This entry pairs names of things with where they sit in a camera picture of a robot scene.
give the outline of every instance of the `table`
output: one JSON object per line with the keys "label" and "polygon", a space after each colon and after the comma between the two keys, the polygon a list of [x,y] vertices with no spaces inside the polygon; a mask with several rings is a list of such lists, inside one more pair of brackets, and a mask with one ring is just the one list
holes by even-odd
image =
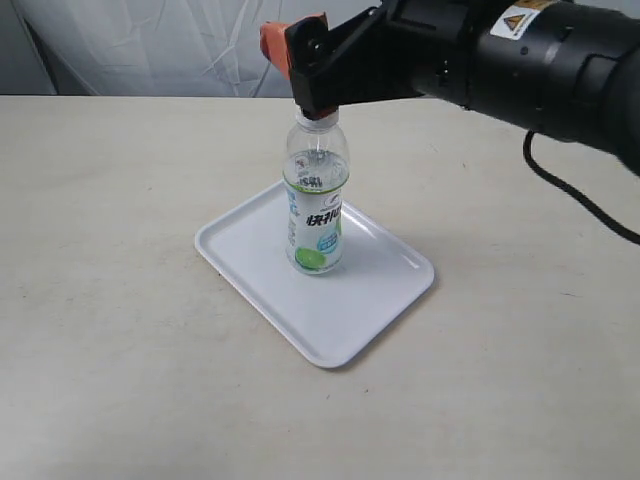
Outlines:
{"label": "table", "polygon": [[[0,477],[640,477],[640,249],[437,101],[342,109],[346,197],[437,288],[308,364],[198,256],[279,178],[289,100],[0,98]],[[629,227],[615,159],[535,154]]]}

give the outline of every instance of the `warning label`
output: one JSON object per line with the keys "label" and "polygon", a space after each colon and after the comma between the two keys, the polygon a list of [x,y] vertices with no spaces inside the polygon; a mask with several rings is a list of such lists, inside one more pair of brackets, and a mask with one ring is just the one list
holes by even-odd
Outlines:
{"label": "warning label", "polygon": [[557,0],[519,0],[504,12],[491,29],[491,35],[520,40],[540,13]]}

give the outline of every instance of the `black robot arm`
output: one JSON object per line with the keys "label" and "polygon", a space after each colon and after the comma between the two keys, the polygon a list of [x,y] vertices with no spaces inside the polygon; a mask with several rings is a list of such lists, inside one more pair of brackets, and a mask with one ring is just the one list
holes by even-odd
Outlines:
{"label": "black robot arm", "polygon": [[612,153],[640,175],[640,21],[549,0],[385,0],[285,31],[296,102],[429,95]]}

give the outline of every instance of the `plastic tray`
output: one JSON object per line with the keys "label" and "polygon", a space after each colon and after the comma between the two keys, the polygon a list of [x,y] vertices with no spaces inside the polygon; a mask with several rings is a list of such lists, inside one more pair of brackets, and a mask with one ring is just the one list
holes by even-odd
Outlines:
{"label": "plastic tray", "polygon": [[348,363],[433,284],[422,255],[344,203],[342,263],[321,276],[284,253],[289,205],[279,182],[203,227],[196,248],[311,363]]}

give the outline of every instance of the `plastic bottle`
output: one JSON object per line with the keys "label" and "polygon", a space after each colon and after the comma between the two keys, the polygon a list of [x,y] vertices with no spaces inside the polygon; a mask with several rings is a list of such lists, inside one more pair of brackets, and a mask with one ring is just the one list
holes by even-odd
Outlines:
{"label": "plastic bottle", "polygon": [[284,179],[289,197],[286,253],[306,274],[325,273],[342,259],[342,187],[349,179],[347,139],[338,111],[320,120],[298,112],[287,137]]}

